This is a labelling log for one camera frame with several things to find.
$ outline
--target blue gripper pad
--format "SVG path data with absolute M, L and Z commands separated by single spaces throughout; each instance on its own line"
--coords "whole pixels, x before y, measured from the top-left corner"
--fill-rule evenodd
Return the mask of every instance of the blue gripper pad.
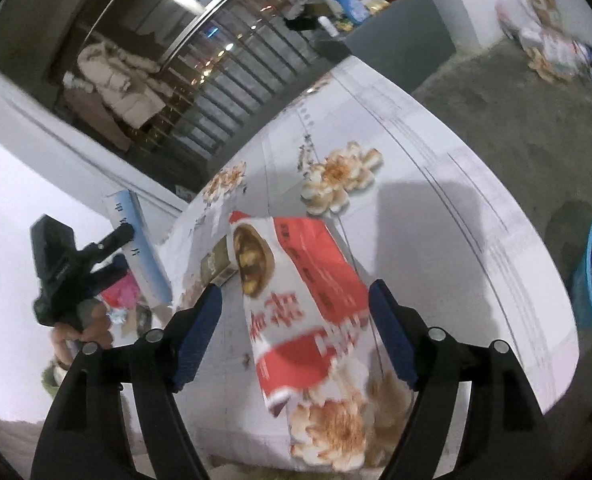
M 386 288 L 383 289 L 383 286 L 384 284 L 375 282 L 370 287 L 370 313 L 397 377 L 414 389 L 418 381 L 414 347 L 391 310 L 398 307 L 398 304 L 391 303 L 391 293 Z
M 177 391 L 191 383 L 201 364 L 222 311 L 222 294 L 217 286 L 210 286 L 194 308 L 200 312 L 178 349 L 178 368 L 172 377 Z

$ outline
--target pile of bags on floor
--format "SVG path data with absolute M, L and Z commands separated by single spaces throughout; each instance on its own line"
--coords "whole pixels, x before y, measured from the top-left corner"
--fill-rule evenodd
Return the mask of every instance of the pile of bags on floor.
M 505 34 L 530 56 L 530 68 L 548 82 L 578 75 L 592 79 L 592 47 L 544 28 L 527 0 L 498 0 L 496 15 Z

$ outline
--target small box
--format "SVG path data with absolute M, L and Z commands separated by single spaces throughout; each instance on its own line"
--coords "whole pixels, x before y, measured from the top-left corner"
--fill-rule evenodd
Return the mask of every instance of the small box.
M 203 286 L 213 283 L 223 286 L 238 271 L 234 256 L 231 235 L 223 237 L 212 252 L 201 261 L 201 281 Z

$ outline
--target blue bottle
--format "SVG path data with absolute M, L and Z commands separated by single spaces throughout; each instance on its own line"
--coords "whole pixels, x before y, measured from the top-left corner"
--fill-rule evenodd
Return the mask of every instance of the blue bottle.
M 371 14 L 360 0 L 336 0 L 354 25 L 360 25 Z

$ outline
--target silver screw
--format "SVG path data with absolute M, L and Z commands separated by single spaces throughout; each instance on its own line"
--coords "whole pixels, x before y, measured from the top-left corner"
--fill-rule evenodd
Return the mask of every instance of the silver screw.
M 433 341 L 442 341 L 447 337 L 445 330 L 442 328 L 430 328 L 428 334 L 429 339 Z
M 85 355 L 92 355 L 96 350 L 98 350 L 98 345 L 93 342 L 86 343 L 85 346 L 83 346 L 83 354 Z
M 509 352 L 509 345 L 505 341 L 495 341 L 494 350 L 501 354 L 506 354 Z
M 145 334 L 145 341 L 147 341 L 148 343 L 157 343 L 161 339 L 163 339 L 163 331 L 159 328 L 150 330 Z

